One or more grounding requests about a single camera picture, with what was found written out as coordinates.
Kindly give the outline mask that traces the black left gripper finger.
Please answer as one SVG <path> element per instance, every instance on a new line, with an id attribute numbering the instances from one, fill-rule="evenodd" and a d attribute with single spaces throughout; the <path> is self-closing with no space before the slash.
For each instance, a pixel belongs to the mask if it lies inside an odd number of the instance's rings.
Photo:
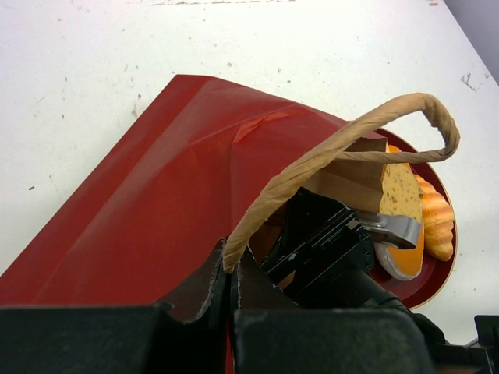
<path id="1" fill-rule="evenodd" d="M 3 307 L 3 373 L 223 373 L 225 240 L 148 305 Z"/>

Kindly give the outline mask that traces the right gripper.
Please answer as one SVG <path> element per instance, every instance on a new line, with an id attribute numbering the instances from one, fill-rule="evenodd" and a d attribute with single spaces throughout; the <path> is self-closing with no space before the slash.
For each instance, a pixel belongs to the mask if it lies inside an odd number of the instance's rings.
<path id="1" fill-rule="evenodd" d="M 405 305 L 370 276 L 374 263 L 353 209 L 299 189 L 260 268 L 247 249 L 233 274 L 234 371 L 433 373 L 415 323 L 390 310 Z"/>

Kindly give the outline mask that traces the red brown paper bag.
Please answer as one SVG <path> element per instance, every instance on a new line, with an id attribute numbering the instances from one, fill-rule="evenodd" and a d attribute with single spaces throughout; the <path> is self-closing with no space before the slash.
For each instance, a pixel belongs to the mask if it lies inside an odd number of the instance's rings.
<path id="1" fill-rule="evenodd" d="M 176 76 L 1 277 L 1 303 L 147 304 L 193 273 L 220 238 L 226 268 L 248 245 L 270 269 L 299 188 L 371 211 L 395 173 L 448 159 L 459 131 L 428 93 L 346 122 L 209 76 Z"/>

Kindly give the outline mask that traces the white-rimmed round bread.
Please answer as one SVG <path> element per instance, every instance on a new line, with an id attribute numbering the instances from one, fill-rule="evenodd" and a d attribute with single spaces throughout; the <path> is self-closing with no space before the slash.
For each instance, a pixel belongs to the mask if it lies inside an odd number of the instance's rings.
<path id="1" fill-rule="evenodd" d="M 424 232 L 420 232 L 418 245 L 414 249 L 397 249 L 375 243 L 374 250 L 377 260 L 388 274 L 399 281 L 411 281 L 418 277 L 422 270 Z"/>

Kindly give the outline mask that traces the herb bread slice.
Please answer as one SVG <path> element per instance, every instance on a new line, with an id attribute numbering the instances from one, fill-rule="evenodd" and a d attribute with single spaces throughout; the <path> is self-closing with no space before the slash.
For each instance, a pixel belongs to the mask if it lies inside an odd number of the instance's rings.
<path id="1" fill-rule="evenodd" d="M 382 190 L 380 213 L 411 217 L 422 224 L 423 212 L 420 199 L 422 190 L 410 166 L 388 164 L 384 169 Z"/>

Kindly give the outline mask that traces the ridged golden bread roll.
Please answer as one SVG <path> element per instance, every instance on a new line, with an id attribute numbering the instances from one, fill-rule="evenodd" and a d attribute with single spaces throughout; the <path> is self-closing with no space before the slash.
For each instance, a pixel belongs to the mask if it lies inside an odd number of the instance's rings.
<path id="1" fill-rule="evenodd" d="M 447 202 L 428 181 L 415 175 L 423 194 L 420 196 L 425 250 L 435 259 L 447 262 L 454 254 L 452 244 L 455 214 Z"/>

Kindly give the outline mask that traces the metal tongs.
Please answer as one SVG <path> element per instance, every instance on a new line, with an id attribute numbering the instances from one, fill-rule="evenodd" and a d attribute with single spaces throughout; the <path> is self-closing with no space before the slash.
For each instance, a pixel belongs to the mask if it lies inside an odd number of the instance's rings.
<path id="1" fill-rule="evenodd" d="M 388 215 L 358 210 L 359 223 L 374 242 L 397 249 L 414 249 L 419 244 L 421 223 L 404 215 Z"/>

